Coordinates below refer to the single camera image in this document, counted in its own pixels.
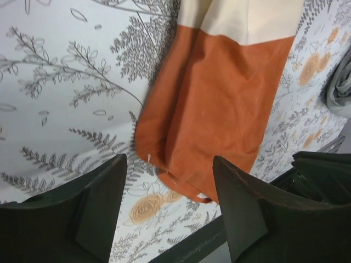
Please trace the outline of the orange and cream underwear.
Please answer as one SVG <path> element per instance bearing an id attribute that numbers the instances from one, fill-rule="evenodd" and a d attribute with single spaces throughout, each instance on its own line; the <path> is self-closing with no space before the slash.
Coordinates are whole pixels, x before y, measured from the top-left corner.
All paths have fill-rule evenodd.
<path id="1" fill-rule="evenodd" d="M 181 1 L 135 132 L 137 155 L 171 190 L 217 202 L 214 156 L 251 170 L 302 9 L 302 1 Z"/>

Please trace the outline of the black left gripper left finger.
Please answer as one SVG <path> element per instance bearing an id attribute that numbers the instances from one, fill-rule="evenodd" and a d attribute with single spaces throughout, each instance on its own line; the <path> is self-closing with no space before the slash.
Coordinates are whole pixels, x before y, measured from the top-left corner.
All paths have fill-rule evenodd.
<path id="1" fill-rule="evenodd" d="M 1 262 L 108 262 L 127 175 L 117 155 L 55 189 L 1 205 Z"/>

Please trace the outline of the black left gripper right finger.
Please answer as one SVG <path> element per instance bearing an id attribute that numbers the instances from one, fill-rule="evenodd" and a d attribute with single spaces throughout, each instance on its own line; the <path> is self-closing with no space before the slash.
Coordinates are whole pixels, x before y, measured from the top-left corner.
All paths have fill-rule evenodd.
<path id="1" fill-rule="evenodd" d="M 216 156 L 213 174 L 232 262 L 350 262 L 350 204 L 318 201 L 293 166 L 267 183 Z"/>

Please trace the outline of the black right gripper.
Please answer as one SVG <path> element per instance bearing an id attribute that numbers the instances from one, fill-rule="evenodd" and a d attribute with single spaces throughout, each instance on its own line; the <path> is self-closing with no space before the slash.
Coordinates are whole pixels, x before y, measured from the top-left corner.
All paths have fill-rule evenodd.
<path id="1" fill-rule="evenodd" d="M 308 181 L 318 201 L 350 204 L 350 154 L 298 152 L 293 167 Z"/>

